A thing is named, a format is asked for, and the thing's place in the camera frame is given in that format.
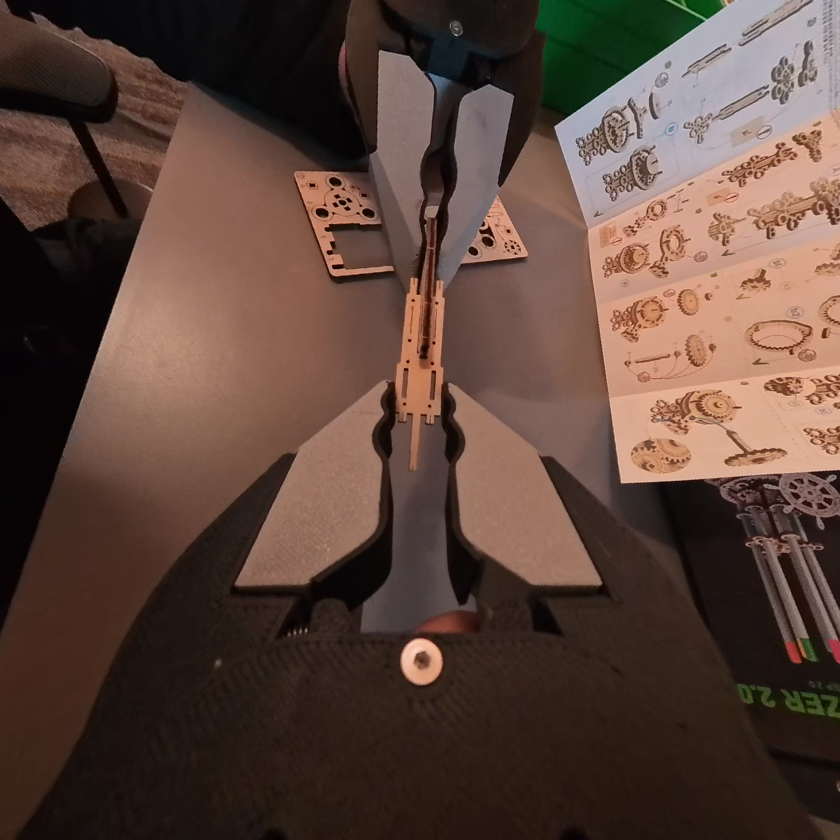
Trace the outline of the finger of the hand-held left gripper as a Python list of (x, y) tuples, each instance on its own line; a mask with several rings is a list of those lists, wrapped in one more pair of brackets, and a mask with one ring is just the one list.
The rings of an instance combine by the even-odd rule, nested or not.
[(434, 84), (432, 139), (448, 186), (427, 194), (437, 216), (437, 278), (447, 286), (497, 198), (514, 97), (493, 85)]
[(414, 60), (381, 50), (371, 171), (392, 263), (405, 289), (417, 273), (424, 241), (422, 169), (432, 138), (434, 104), (433, 82)]

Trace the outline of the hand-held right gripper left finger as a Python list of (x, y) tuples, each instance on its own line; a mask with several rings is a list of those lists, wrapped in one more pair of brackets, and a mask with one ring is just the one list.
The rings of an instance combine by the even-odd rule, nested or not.
[(238, 592), (359, 608), (392, 565), (394, 386), (381, 382), (288, 459), (238, 574)]

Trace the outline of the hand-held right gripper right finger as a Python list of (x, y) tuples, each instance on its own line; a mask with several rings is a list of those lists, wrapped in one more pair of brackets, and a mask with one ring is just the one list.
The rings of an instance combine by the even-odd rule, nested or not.
[(538, 450), (452, 384), (443, 422), (447, 562), (458, 603), (597, 592), (602, 578)]

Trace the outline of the thin dark-edged wooden model part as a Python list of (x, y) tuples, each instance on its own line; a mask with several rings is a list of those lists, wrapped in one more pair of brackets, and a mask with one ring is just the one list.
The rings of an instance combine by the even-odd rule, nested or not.
[(438, 254), (438, 206), (425, 209), (425, 251), (422, 274), (418, 282), (418, 294), (421, 296), (421, 315), (419, 317), (419, 358), (428, 358), (432, 342), (432, 309), (437, 284)]

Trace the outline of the pale slotted wooden model part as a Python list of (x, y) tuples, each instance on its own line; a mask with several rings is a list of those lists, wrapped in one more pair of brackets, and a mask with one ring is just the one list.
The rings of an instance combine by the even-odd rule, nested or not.
[(415, 277), (410, 280), (401, 354), (395, 370), (397, 420), (411, 424), (408, 457), (411, 471), (417, 469), (421, 423), (433, 425), (440, 416), (444, 382), (444, 285), (436, 280), (433, 294), (428, 295), (422, 283)]

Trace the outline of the laser-cut wooden parts sheet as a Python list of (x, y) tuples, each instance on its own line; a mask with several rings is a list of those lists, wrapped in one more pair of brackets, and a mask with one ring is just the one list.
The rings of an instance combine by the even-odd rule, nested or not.
[[(394, 273), (371, 178), (364, 172), (297, 171), (295, 182), (323, 261), (335, 281)], [(462, 266), (525, 260), (529, 252), (500, 198)]]

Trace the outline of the green box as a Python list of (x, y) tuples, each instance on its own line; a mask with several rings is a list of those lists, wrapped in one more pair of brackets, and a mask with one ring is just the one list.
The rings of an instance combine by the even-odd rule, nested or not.
[(542, 105), (565, 116), (725, 6), (722, 1), (541, 1)]

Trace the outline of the black printed product box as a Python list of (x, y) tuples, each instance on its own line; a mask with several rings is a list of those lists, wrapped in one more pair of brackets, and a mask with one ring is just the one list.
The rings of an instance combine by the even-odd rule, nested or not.
[(664, 485), (693, 595), (753, 726), (838, 794), (838, 476)]

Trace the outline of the folded paper instruction sheet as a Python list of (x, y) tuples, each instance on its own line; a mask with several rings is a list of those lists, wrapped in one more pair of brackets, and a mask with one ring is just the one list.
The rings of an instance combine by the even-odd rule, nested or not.
[(838, 472), (838, 36), (735, 2), (556, 128), (622, 482)]

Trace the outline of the black chair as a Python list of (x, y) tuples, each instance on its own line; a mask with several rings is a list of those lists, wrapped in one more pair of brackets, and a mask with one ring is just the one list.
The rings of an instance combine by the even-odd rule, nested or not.
[(119, 218), (127, 208), (88, 125), (109, 122), (117, 79), (98, 56), (14, 14), (1, 15), (1, 107), (66, 120)]

